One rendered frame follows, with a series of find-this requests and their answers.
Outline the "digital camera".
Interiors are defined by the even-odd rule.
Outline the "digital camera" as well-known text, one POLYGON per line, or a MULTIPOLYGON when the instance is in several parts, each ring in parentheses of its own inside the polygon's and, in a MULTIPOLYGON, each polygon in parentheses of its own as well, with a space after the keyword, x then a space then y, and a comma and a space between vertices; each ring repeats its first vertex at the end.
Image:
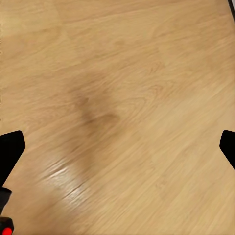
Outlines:
MULTIPOLYGON (((0 189, 0 214, 3 210, 3 207, 9 200, 12 191, 1 187, 0 189)), ((14 230, 14 225, 12 219, 8 219, 6 221, 0 221, 0 235, 11 235, 14 230)))

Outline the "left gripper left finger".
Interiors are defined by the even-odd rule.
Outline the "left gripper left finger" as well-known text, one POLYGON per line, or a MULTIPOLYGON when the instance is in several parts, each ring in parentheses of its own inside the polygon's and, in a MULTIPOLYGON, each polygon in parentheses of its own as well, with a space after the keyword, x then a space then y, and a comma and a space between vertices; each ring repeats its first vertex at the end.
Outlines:
POLYGON ((0 136, 0 189, 25 149, 23 133, 18 130, 0 136))

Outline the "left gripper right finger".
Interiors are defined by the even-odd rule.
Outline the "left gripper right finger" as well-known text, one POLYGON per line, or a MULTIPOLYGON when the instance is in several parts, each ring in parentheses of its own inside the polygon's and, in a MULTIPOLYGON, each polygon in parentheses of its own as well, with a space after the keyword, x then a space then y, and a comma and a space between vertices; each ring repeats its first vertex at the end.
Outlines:
POLYGON ((224 130, 219 147, 235 170, 235 132, 224 130))

